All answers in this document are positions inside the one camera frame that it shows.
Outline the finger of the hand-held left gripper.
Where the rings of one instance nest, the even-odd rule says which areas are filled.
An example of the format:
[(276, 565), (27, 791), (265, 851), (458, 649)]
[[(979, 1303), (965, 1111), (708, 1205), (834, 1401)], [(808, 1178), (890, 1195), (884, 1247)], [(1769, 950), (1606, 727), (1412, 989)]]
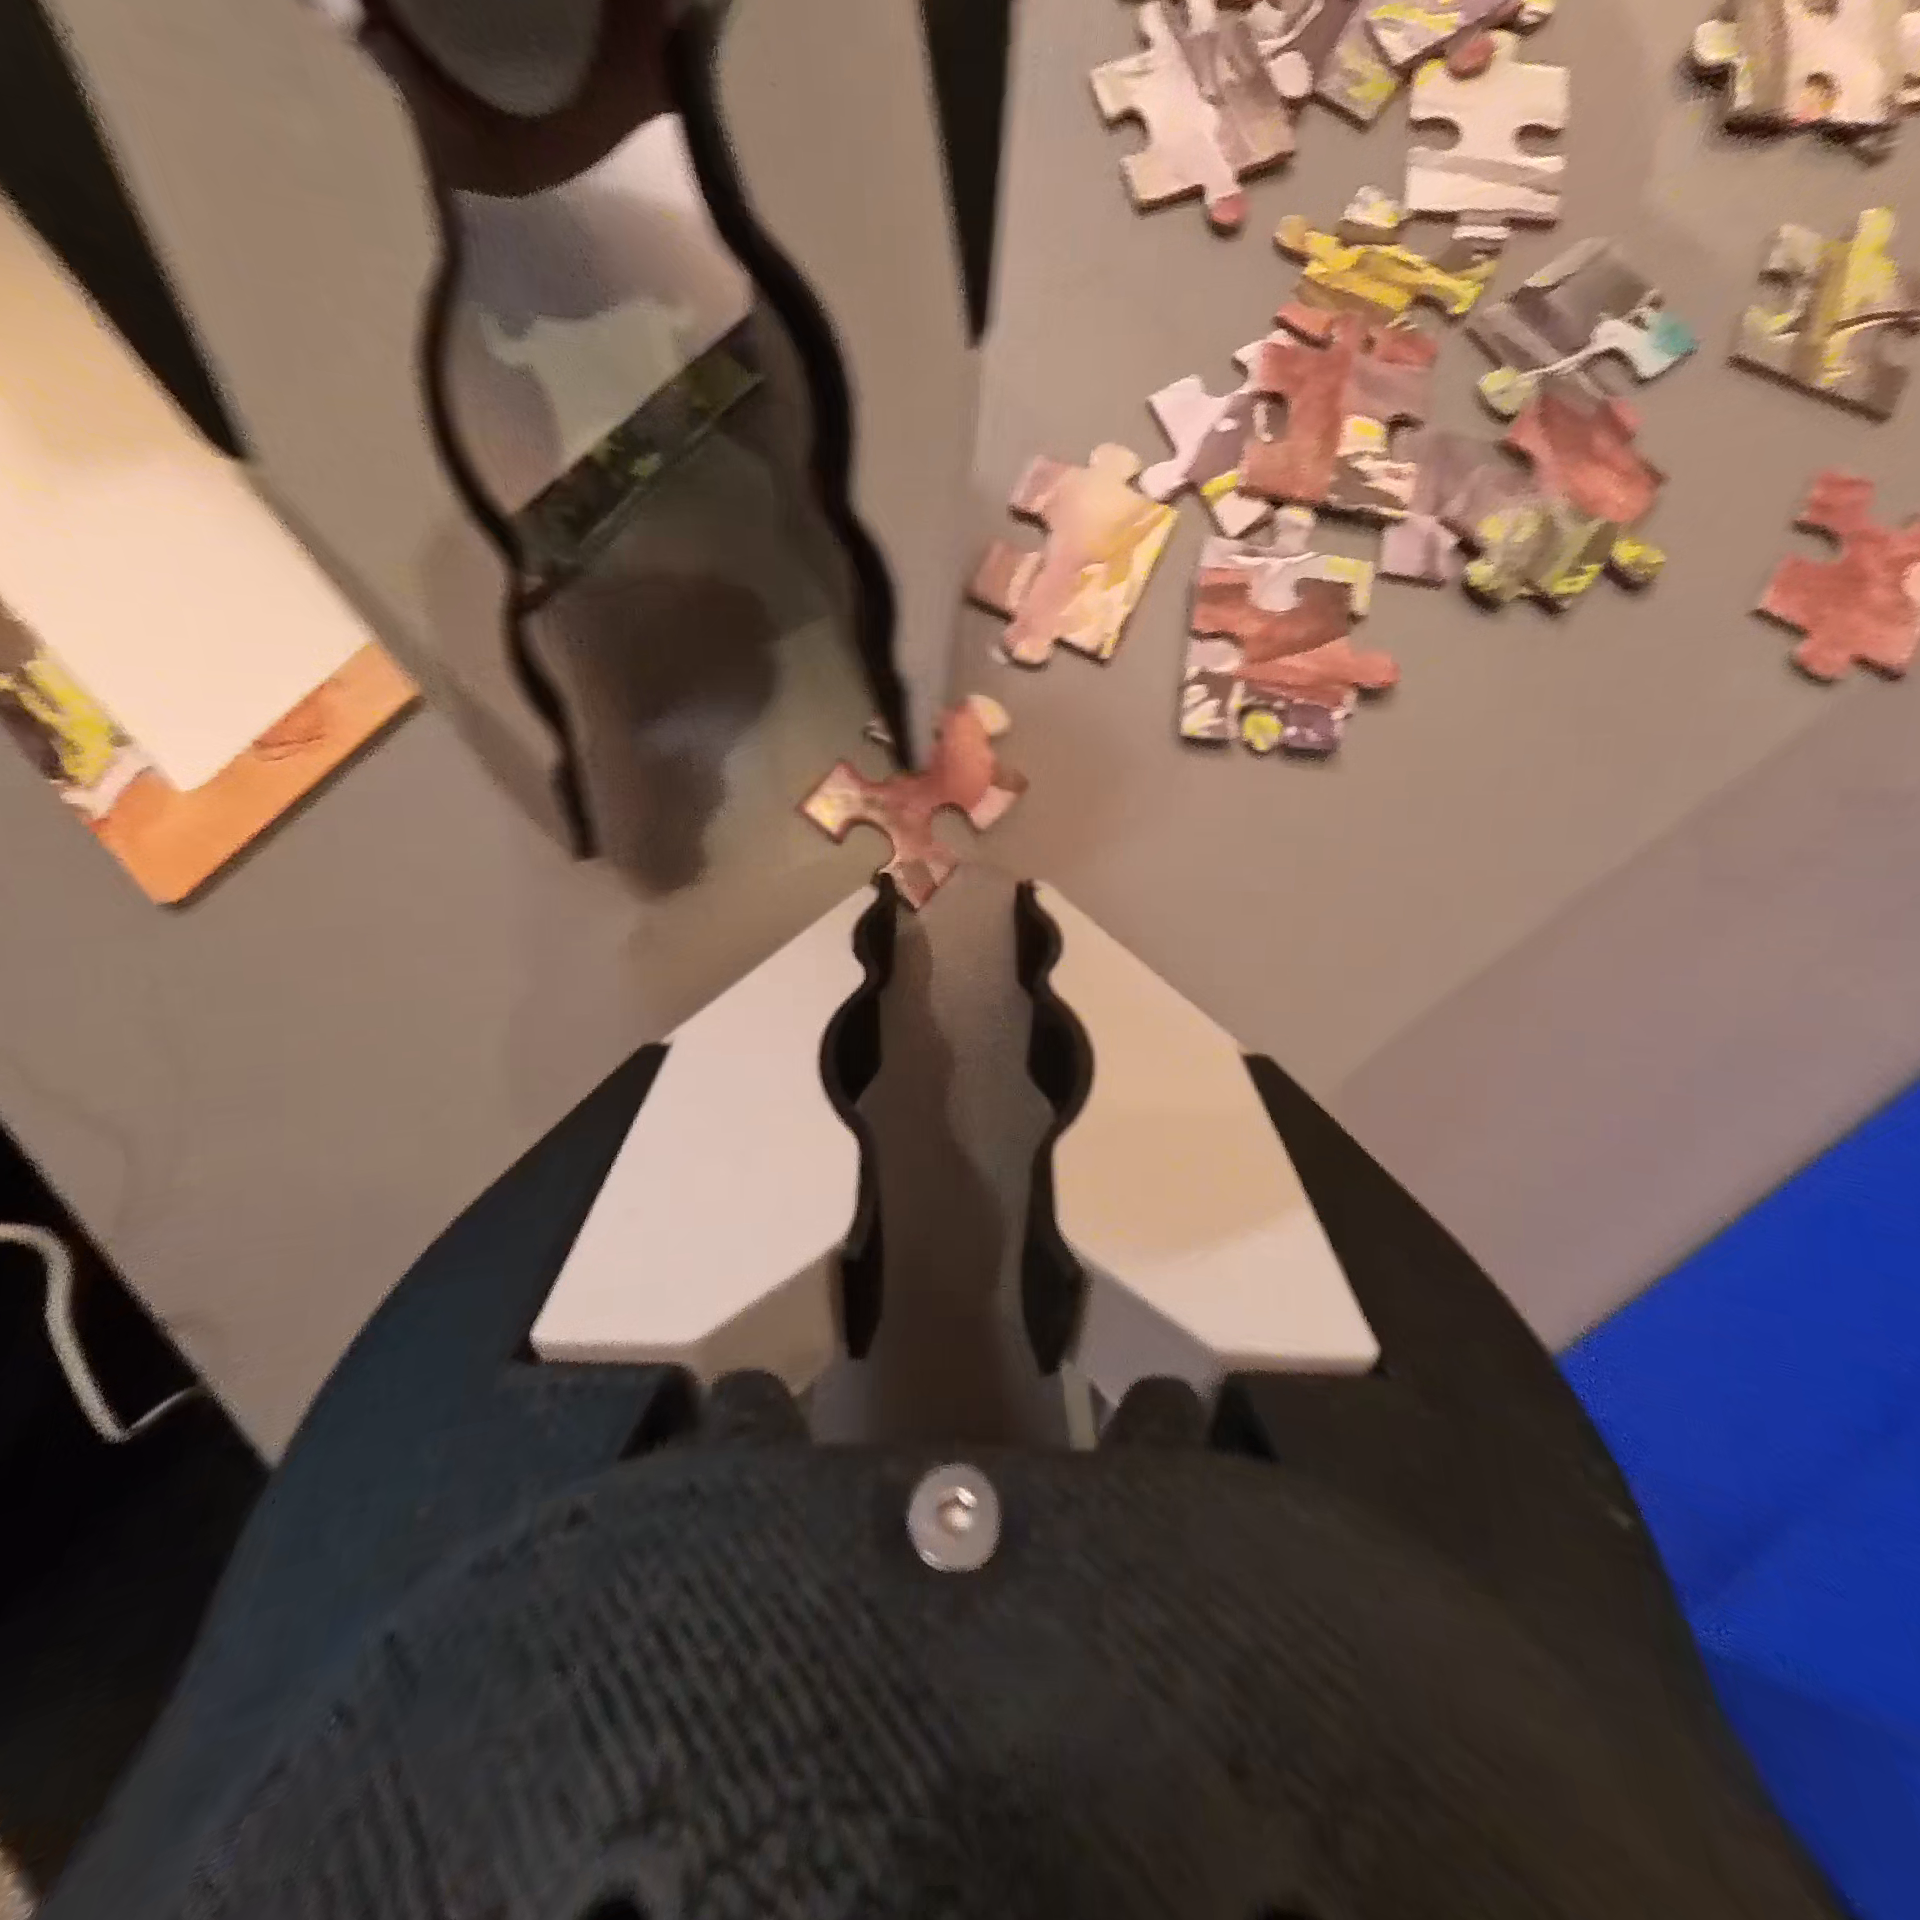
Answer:
[(805, 551), (871, 716), (918, 769), (975, 532), (1016, 6), (666, 17), (693, 171), (774, 348)]
[(584, 858), (558, 684), (439, 369), (461, 249), (341, 4), (4, 4), (4, 197), (512, 802)]

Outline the reddish brown puzzle piece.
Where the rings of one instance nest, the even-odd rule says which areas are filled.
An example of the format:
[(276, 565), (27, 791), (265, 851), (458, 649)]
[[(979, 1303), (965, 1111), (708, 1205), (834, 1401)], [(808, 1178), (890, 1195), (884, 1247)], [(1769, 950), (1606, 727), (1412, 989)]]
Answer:
[(955, 811), (984, 834), (1030, 788), (1030, 779), (1000, 756), (1010, 729), (1012, 720), (1000, 702), (982, 691), (968, 694), (942, 714), (924, 768), (871, 778), (838, 759), (806, 791), (799, 813), (837, 843), (855, 828), (880, 831), (889, 853), (876, 873), (920, 911), (961, 864), (936, 831), (939, 818)]

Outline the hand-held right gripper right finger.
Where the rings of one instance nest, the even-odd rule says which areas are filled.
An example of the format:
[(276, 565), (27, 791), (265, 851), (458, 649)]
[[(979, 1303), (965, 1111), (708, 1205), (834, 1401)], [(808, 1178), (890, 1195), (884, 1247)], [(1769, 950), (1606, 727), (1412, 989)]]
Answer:
[(1020, 1234), (1039, 1368), (1368, 1373), (1381, 1337), (1241, 1041), (1050, 882), (1018, 884), (1015, 934), (1049, 1104)]

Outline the blue plastic bin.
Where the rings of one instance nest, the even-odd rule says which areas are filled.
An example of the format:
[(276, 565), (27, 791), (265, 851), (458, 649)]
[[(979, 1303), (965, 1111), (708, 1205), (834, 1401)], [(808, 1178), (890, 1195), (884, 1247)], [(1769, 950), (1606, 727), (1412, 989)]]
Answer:
[(1563, 1372), (1725, 1716), (1856, 1915), (1919, 1913), (1919, 1089)]

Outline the puzzle frame tray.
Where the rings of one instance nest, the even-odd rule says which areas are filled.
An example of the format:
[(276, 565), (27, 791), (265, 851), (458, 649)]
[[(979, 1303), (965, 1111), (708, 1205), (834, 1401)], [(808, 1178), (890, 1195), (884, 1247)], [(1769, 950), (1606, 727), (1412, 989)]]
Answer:
[(539, 196), (449, 202), (463, 276), (423, 295), (406, 390), (466, 534), (434, 614), (375, 611), (258, 481), (89, 108), (4, 108), (4, 627), (53, 779), (157, 901), (184, 899), (421, 684), (517, 803), (561, 820), (563, 750), (517, 739), (508, 563), (457, 547), (554, 508), (565, 476), (715, 353), (751, 291), (677, 116)]

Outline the pile of puzzle pieces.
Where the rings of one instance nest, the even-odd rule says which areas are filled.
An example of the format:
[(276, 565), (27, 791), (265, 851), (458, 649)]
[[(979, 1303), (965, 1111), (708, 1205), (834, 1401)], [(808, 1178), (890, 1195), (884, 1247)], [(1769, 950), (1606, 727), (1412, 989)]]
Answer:
[(1486, 302), (1515, 227), (1549, 227), (1568, 161), (1570, 72), (1522, 40), (1553, 4), (1130, 4), (1136, 48), (1089, 82), (1149, 211), (1197, 202), (1236, 234), (1246, 186), (1297, 150), (1318, 103), (1354, 127), (1405, 97), (1398, 194), (1367, 186), (1331, 226), (1290, 211), (1297, 267), (1241, 380), (1184, 375), (1147, 398), (1164, 457), (1121, 444), (1036, 457), (1010, 509), (1042, 532), (999, 539), (970, 601), (1004, 620), (1002, 660), (1110, 660), (1192, 497), (1212, 520), (1188, 590), (1176, 731), (1258, 756), (1333, 756), (1363, 703), (1401, 682), (1356, 644), (1381, 578), (1456, 584), (1485, 608), (1563, 609), (1598, 580), (1649, 588), (1666, 473), (1619, 385), (1681, 368), (1699, 333), (1613, 237)]

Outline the person's left hand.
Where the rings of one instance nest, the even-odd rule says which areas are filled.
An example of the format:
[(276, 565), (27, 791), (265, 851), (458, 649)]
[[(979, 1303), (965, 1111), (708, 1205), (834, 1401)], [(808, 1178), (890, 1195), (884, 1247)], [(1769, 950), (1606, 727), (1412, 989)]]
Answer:
[(581, 178), (633, 131), (675, 112), (668, 35), (655, 33), (655, 23), (636, 11), (612, 17), (617, 27), (642, 27), (641, 35), (604, 42), (582, 89), (545, 113), (485, 101), (403, 35), (378, 49), (406, 103), (431, 184), (517, 199)]

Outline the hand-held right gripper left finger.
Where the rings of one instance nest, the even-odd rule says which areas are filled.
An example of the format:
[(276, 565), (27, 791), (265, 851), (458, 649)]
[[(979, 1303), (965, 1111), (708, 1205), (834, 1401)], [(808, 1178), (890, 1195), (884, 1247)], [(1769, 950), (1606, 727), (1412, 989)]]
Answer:
[(547, 1364), (828, 1369), (901, 899), (856, 887), (683, 1019), (531, 1328)]

